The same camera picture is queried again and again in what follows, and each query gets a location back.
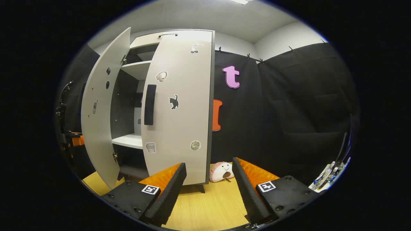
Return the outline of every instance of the black curtain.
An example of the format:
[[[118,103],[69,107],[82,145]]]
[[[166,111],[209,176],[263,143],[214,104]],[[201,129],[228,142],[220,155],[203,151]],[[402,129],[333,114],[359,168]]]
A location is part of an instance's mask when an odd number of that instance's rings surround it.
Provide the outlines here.
[[[63,123],[68,131],[82,132],[80,112],[84,86],[99,57],[99,54],[85,45],[67,67],[58,87],[57,102],[64,86],[73,81],[71,89],[63,97],[63,102],[67,105]],[[80,179],[95,172],[84,145],[69,147],[63,155],[66,156],[68,164]]]
[[[84,91],[85,83],[88,76],[100,57],[88,45],[85,45],[73,59],[72,63],[67,67],[65,75],[63,76],[57,94],[60,93],[64,86],[73,81],[71,89],[64,96],[64,103],[67,104],[65,112],[65,129],[72,132],[81,132],[81,100]]]
[[[277,55],[258,69],[266,160],[261,167],[309,185],[337,157],[350,114],[359,118],[351,74],[326,43]]]
[[[234,66],[240,75],[234,89],[226,83],[223,68]],[[212,132],[211,163],[231,162],[233,157],[259,164],[262,160],[261,131],[263,127],[261,81],[256,61],[246,56],[215,52],[214,99],[221,100],[221,129]]]

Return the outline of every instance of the ceiling light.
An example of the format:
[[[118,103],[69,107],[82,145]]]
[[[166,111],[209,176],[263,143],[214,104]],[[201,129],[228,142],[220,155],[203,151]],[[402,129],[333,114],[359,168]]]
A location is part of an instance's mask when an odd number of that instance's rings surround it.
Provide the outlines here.
[[[241,5],[245,5],[251,0],[229,0],[229,1],[240,3]]]

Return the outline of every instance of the black cat sticker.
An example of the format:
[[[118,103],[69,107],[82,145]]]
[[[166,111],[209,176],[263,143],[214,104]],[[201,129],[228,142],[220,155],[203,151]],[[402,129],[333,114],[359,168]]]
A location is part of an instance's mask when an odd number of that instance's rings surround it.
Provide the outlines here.
[[[169,98],[170,99],[170,104],[173,105],[173,107],[171,108],[172,110],[179,108],[178,107],[178,95],[175,95],[175,99],[174,98]]]

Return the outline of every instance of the headphones sticker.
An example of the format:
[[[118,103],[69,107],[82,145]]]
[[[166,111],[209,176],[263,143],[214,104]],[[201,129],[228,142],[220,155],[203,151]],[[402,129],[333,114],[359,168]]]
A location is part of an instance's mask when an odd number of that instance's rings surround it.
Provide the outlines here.
[[[167,78],[168,75],[169,75],[168,72],[166,72],[166,71],[161,71],[161,72],[159,72],[159,73],[155,76],[155,78],[156,78],[160,83],[163,83],[163,82],[166,80],[166,78]]]
[[[199,51],[196,50],[195,48],[196,48],[196,47],[199,47],[199,46],[204,46],[204,44],[196,43],[196,44],[191,45],[191,51],[190,51],[190,53],[191,53],[191,54],[198,53]]]

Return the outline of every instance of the round sticker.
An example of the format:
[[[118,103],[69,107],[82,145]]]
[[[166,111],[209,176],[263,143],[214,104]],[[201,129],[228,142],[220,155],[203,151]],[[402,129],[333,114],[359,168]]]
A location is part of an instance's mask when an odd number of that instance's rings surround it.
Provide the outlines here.
[[[198,151],[201,148],[201,143],[198,140],[194,140],[193,142],[191,142],[190,144],[190,149],[193,151]]]

